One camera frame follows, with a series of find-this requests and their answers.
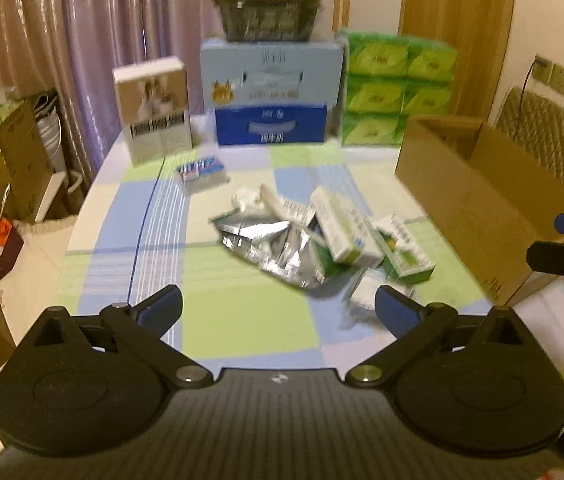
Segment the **purple curtain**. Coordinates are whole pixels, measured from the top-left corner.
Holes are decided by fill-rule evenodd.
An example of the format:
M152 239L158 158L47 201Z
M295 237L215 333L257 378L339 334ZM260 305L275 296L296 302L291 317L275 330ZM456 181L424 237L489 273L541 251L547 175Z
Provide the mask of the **purple curtain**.
M221 32L212 0L0 0L0 86L57 91L68 165L92 181L121 130L114 69L177 56L199 114L199 50Z

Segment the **silver foil pouch green label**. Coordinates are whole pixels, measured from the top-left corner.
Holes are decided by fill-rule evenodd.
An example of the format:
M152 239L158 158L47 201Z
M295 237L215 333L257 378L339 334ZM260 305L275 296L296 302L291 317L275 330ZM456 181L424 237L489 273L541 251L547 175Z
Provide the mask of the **silver foil pouch green label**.
M314 290L349 270L333 259L315 219L303 226L271 212L235 209L210 223L234 256L291 287Z

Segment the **open brown cardboard box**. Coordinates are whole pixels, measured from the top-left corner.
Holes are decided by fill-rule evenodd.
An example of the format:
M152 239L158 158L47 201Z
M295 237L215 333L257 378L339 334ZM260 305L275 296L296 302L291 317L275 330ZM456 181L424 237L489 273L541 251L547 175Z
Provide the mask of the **open brown cardboard box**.
M526 262L537 240L564 243L564 185L480 119L409 119L396 176L452 245L488 298L513 306L550 283Z

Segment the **brown cardboard boxes on floor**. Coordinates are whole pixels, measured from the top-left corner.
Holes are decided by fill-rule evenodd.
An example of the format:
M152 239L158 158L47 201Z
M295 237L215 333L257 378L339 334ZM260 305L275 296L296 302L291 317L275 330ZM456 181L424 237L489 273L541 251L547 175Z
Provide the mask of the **brown cardboard boxes on floor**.
M53 174L33 110L22 103L0 125L0 213L33 222Z

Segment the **wall power socket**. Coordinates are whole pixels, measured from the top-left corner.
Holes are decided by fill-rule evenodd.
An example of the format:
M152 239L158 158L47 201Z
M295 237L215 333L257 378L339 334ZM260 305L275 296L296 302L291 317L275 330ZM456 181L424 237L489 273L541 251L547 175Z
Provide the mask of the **wall power socket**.
M564 66L555 64L537 54L532 66L532 79L551 88L560 96L564 96Z

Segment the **white plastic spoon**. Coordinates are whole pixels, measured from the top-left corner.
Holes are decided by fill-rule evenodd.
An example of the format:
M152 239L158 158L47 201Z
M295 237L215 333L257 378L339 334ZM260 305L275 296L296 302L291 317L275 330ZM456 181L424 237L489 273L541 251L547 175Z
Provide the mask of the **white plastic spoon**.
M280 218L296 221L307 226L314 218L314 209L307 204L296 202L290 198L280 196L273 188L261 184L259 188L260 198L272 212Z

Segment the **clear dental floss pick box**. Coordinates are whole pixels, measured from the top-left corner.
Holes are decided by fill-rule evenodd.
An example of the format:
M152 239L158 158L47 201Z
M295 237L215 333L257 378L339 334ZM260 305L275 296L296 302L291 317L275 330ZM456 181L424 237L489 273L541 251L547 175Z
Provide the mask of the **clear dental floss pick box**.
M217 156L201 157L186 162L175 169L180 188L186 195L193 195L208 188L216 188L230 181L225 166Z

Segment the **white humidifier product box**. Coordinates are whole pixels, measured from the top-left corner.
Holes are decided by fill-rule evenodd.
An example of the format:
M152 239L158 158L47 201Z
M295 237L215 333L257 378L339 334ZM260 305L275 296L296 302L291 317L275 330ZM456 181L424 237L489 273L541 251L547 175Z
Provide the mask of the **white humidifier product box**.
M112 71L124 142L133 165L190 151L193 136L184 63L158 58Z

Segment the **light blue milk carton box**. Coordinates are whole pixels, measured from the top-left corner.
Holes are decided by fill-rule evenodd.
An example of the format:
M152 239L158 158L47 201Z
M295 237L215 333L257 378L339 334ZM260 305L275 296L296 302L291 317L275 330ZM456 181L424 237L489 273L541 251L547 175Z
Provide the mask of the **light blue milk carton box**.
M344 52L339 44L231 42L201 46L201 82L208 108L265 104L325 105L338 101Z

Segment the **checked blue green tablecloth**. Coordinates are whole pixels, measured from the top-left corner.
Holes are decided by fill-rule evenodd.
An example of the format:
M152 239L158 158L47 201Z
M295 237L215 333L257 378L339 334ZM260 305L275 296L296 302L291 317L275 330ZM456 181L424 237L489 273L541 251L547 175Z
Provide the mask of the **checked blue green tablecloth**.
M81 209L68 245L60 296L90 315L114 302L136 304L175 284L184 296L181 321L166 334L175 347L212 372L224 367L335 368L346 372L393 339L372 315L348 301L351 273L315 290L288 286L234 256L210 220L232 208L237 190L261 184L308 203L324 186L367 218L396 214L435 263L416 286L423 302L463 313L494 304L435 222L396 176L401 148L344 148L336 141L221 148L131 164L123 141L112 147ZM230 181L183 193L178 166L217 156ZM564 282L513 304L564 377Z

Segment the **green tissue pack bundle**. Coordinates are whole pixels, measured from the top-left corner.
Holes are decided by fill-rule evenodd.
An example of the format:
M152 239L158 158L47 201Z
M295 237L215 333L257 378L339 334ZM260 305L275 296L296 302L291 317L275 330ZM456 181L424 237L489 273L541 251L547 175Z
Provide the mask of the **green tissue pack bundle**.
M344 49L341 144L399 148L410 117L448 112L459 52L446 42L347 29L335 39Z

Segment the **dark blue milk carton box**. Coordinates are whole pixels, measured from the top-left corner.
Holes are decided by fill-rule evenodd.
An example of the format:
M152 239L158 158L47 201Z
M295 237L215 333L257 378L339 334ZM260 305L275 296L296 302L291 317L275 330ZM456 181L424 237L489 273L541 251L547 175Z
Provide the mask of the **dark blue milk carton box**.
M217 108L217 140L222 146L321 143L328 111L326 105Z

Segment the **woven beige chair back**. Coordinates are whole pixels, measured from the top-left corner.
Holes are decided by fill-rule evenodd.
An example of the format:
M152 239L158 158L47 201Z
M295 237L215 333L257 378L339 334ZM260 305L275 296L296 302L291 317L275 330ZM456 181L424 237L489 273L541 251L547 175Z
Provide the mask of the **woven beige chair back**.
M496 128L564 185L564 108L535 92L512 87Z

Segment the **green white spray medicine box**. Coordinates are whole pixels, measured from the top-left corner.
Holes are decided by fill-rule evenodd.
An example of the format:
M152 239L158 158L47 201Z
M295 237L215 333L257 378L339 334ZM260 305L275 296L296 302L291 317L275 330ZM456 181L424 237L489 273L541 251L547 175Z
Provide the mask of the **green white spray medicine box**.
M396 214L372 220L371 226L384 252L382 268L389 278L403 284L417 285L432 277L435 263L419 247Z

